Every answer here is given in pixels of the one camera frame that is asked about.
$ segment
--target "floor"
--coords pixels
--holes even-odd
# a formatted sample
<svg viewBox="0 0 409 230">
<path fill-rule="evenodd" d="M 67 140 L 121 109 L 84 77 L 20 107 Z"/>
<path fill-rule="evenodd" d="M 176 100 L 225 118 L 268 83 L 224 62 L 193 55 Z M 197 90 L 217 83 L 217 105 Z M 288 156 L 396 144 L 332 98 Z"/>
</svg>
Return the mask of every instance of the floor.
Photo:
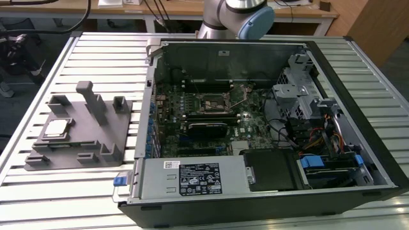
<svg viewBox="0 0 409 230">
<path fill-rule="evenodd" d="M 112 20 L 116 28 L 111 28 L 106 20 L 99 20 L 99 31 L 102 32 L 137 32 L 136 24 L 132 20 Z M 58 28 L 51 19 L 34 19 L 32 21 L 36 29 L 43 30 L 64 30 L 70 28 L 76 20 L 64 20 L 64 27 Z M 68 40 L 67 35 L 40 35 L 42 44 L 40 50 L 46 55 L 47 62 L 43 66 L 44 74 L 50 72 L 55 60 L 60 54 L 63 46 Z M 409 41 L 405 41 L 388 63 L 381 68 L 381 71 L 395 84 L 396 88 L 409 100 Z M 6 76 L 6 82 L 10 84 L 12 90 L 16 92 L 14 98 L 3 98 L 0 96 L 0 134 L 12 135 L 24 116 L 24 113 L 31 105 L 32 99 L 36 95 L 39 87 L 34 85 L 26 76 Z M 6 148 L 8 139 L 0 137 L 0 153 Z"/>
</svg>

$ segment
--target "wooden desk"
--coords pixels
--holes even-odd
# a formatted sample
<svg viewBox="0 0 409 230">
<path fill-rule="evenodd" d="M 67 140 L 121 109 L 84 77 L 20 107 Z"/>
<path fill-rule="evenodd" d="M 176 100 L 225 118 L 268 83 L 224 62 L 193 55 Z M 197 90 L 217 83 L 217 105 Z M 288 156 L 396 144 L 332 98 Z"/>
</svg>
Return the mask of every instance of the wooden desk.
<svg viewBox="0 0 409 230">
<path fill-rule="evenodd" d="M 148 0 L 149 6 L 159 15 L 155 3 Z M 203 2 L 191 2 L 184 0 L 163 0 L 171 19 L 173 20 L 203 20 L 204 4 Z M 30 17 L 30 18 L 80 18 L 87 7 L 87 0 L 59 0 L 55 3 L 36 6 L 7 6 L 0 7 L 2 17 Z M 291 9 L 277 9 L 276 22 L 292 22 Z M 293 7 L 295 23 L 320 24 L 315 35 L 325 35 L 331 23 L 339 13 L 311 9 L 309 6 Z M 91 19 L 144 19 L 147 30 L 155 33 L 155 17 L 147 7 L 147 4 L 127 5 L 123 8 L 99 9 L 98 0 L 92 0 Z"/>
</svg>

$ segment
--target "motherboard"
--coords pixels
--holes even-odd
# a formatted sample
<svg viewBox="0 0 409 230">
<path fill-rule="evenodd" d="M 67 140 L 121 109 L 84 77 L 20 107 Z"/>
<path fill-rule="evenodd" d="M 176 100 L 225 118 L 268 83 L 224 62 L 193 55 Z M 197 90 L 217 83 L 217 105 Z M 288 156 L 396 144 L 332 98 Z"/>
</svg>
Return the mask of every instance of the motherboard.
<svg viewBox="0 0 409 230">
<path fill-rule="evenodd" d="M 253 83 L 203 87 L 157 84 L 160 157 L 239 155 L 273 147 L 264 117 L 267 90 Z"/>
</svg>

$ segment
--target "metal case frame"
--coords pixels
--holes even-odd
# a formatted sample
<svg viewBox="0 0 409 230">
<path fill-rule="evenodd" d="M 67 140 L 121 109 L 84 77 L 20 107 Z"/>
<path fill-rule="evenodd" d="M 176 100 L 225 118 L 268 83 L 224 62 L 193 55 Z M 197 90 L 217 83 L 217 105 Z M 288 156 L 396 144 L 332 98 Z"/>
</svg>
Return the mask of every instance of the metal case frame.
<svg viewBox="0 0 409 230">
<path fill-rule="evenodd" d="M 163 39 L 161 42 L 207 42 L 196 39 Z M 365 139 L 365 147 L 372 150 L 387 175 L 395 186 L 373 186 L 372 188 L 348 189 L 345 191 L 317 191 L 311 193 L 288 193 L 288 194 L 264 194 L 247 198 L 220 198 L 201 199 L 195 198 L 179 201 L 139 201 L 135 194 L 143 184 L 141 172 L 144 159 L 136 154 L 136 163 L 133 171 L 133 186 L 131 189 L 131 198 L 128 202 L 119 203 L 119 209 L 136 221 L 143 228 L 163 228 L 177 225 L 200 225 L 221 222 L 251 221 L 260 219 L 279 219 L 303 216 L 333 215 L 376 200 L 387 200 L 393 196 L 409 191 L 409 180 L 396 163 L 389 150 L 387 149 L 371 123 L 364 116 L 329 62 L 325 59 L 319 46 L 313 41 L 241 41 L 241 40 L 209 40 L 208 42 L 231 42 L 231 43 L 288 43 L 305 45 L 311 57 L 317 65 L 319 71 L 327 78 L 335 97 L 343 102 L 343 111 L 353 121 L 352 124 Z M 148 80 L 153 80 L 153 68 L 148 70 Z M 141 125 L 148 122 L 148 108 L 151 104 L 152 91 L 145 91 L 144 95 Z M 140 142 L 145 142 L 145 132 L 140 125 L 137 150 L 140 152 Z"/>
</svg>

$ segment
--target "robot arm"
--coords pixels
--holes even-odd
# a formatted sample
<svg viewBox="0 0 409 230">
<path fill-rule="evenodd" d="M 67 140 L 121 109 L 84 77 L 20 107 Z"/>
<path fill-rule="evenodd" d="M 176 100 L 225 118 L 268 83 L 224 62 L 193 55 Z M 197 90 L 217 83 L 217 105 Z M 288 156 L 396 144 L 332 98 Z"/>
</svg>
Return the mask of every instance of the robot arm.
<svg viewBox="0 0 409 230">
<path fill-rule="evenodd" d="M 268 0 L 205 0 L 204 4 L 199 38 L 260 39 L 273 25 Z"/>
</svg>

